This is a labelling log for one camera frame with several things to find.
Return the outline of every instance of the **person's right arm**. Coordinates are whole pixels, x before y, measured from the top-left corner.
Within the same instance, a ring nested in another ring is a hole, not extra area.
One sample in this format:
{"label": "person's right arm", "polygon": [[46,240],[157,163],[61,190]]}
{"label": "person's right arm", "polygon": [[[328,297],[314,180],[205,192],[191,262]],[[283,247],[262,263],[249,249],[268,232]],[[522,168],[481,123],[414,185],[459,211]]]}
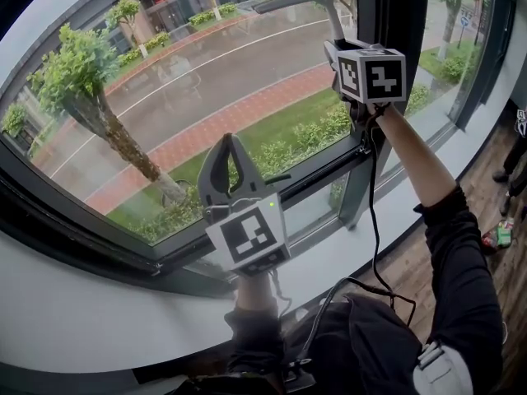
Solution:
{"label": "person's right arm", "polygon": [[427,225],[436,297],[429,342],[456,349],[474,393],[488,393],[501,375],[501,311],[476,217],[446,167],[395,108],[377,123],[408,173]]}

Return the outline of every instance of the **shoe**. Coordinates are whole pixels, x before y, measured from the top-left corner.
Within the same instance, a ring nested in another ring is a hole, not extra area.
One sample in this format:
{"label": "shoe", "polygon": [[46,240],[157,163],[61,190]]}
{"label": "shoe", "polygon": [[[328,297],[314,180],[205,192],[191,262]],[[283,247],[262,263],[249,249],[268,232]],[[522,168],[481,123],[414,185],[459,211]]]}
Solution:
{"label": "shoe", "polygon": [[494,172],[494,174],[492,175],[492,179],[496,183],[506,183],[507,181],[509,181],[509,174],[507,174],[505,170],[498,170]]}
{"label": "shoe", "polygon": [[501,216],[506,216],[509,213],[509,209],[511,209],[511,197],[506,194],[500,205]]}

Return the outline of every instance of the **asphalt street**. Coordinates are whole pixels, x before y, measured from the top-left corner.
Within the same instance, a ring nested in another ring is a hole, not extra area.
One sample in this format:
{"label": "asphalt street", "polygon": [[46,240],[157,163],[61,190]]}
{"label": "asphalt street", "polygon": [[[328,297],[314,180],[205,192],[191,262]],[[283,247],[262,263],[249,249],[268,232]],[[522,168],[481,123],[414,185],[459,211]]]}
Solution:
{"label": "asphalt street", "polygon": [[[431,1],[424,49],[441,43],[445,15],[444,4]],[[137,74],[109,95],[110,105],[150,151],[222,107],[323,63],[323,42],[330,37],[325,19],[308,3],[229,26]],[[84,200],[126,166],[106,142],[76,124],[42,170]]]}

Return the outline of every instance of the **black clothing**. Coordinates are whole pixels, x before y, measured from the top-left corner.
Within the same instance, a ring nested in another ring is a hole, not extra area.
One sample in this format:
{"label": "black clothing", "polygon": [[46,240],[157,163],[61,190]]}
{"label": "black clothing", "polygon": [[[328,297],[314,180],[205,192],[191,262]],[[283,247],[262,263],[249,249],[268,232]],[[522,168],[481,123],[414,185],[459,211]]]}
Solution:
{"label": "black clothing", "polygon": [[[520,162],[520,158],[527,151],[527,138],[518,136],[514,143],[509,155],[503,163],[503,169],[508,175],[514,172],[514,169]],[[518,196],[522,193],[527,186],[527,167],[525,167],[521,173],[512,182],[509,183],[509,194],[511,196]]]}
{"label": "black clothing", "polygon": [[[464,358],[475,394],[488,393],[501,374],[501,312],[481,254],[475,216],[457,188],[434,207],[417,207],[427,225],[432,289],[437,300],[429,341],[442,342]],[[359,295],[332,303],[310,348],[320,393],[416,393],[413,369],[422,346],[389,306]],[[230,371],[269,373],[293,360],[313,317],[287,338],[284,353],[278,320],[235,309],[226,316],[236,352]]]}

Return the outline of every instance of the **rolled-up sleeve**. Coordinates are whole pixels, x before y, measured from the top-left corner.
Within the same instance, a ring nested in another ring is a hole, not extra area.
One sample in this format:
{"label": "rolled-up sleeve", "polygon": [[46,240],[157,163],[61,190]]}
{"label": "rolled-up sleeve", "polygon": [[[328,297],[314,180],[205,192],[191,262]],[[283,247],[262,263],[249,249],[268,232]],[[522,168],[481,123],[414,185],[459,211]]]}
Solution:
{"label": "rolled-up sleeve", "polygon": [[284,349],[276,309],[254,312],[236,308],[225,320],[233,332],[230,373],[269,374],[280,370]]}
{"label": "rolled-up sleeve", "polygon": [[501,375],[502,324],[478,222],[459,187],[416,211],[427,225],[436,297],[429,341],[455,348],[469,367],[474,393],[488,393]]}

